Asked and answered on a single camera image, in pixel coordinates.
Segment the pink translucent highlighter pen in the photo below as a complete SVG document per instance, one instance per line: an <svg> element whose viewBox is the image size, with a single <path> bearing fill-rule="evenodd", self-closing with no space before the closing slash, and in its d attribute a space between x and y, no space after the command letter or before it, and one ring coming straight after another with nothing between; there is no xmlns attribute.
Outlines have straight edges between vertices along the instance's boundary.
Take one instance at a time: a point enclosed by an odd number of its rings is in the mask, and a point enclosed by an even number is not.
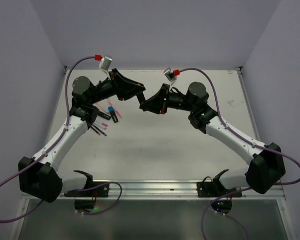
<svg viewBox="0 0 300 240"><path fill-rule="evenodd" d="M110 99L107 99L108 104L114 109L114 111L116 112L116 114L119 116L119 118L123 118L122 115L120 114L120 112L117 110L117 108L115 108L115 106L112 104Z"/></svg>

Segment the black blue highlighter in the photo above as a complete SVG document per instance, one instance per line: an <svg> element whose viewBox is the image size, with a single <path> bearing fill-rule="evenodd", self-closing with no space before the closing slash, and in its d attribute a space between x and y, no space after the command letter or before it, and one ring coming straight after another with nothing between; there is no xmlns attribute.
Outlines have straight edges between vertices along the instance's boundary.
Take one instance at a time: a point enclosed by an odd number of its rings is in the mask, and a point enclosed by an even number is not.
<svg viewBox="0 0 300 240"><path fill-rule="evenodd" d="M112 106L108 107L108 112L113 120L114 123L117 123L119 120L117 118L116 112Z"/></svg>

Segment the black orange highlighter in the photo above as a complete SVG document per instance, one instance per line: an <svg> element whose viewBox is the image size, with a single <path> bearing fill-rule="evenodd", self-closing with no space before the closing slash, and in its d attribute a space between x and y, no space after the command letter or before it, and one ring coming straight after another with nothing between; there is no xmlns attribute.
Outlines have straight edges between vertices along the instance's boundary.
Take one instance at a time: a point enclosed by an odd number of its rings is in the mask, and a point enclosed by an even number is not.
<svg viewBox="0 0 300 240"><path fill-rule="evenodd" d="M145 101L145 97L144 97L144 93L143 93L145 90L146 89L142 84L140 84L140 83L137 84L136 97L137 97L138 102L139 102L140 105Z"/></svg>

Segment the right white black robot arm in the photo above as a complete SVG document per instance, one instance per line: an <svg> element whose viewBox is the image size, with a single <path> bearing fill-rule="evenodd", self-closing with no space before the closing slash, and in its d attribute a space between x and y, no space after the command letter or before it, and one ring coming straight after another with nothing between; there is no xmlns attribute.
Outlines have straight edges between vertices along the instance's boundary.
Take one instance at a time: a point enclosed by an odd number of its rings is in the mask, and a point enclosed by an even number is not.
<svg viewBox="0 0 300 240"><path fill-rule="evenodd" d="M266 193L285 175L280 147L275 143L266 145L235 129L208 105L208 98L206 87L200 82L191 83L186 94L164 83L149 99L142 93L137 95L140 109L145 112L165 114L169 108L188 111L188 119L195 129L219 140L246 162L247 167L225 169L204 183L202 188L209 195L224 196L238 187Z"/></svg>

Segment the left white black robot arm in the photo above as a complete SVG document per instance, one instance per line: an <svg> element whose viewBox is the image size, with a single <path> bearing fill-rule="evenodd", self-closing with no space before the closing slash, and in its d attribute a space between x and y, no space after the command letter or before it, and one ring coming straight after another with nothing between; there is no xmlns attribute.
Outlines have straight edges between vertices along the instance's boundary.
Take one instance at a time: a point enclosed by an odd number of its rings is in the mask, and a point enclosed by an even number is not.
<svg viewBox="0 0 300 240"><path fill-rule="evenodd" d="M144 90L142 83L124 77L115 68L97 85L86 76L77 77L73 81L72 106L65 123L32 158L23 157L19 161L20 190L48 203L70 191L89 196L94 189L92 175L75 170L69 177L60 177L58 169L62 160L95 122L99 114L95 103L111 96L121 101L129 100Z"/></svg>

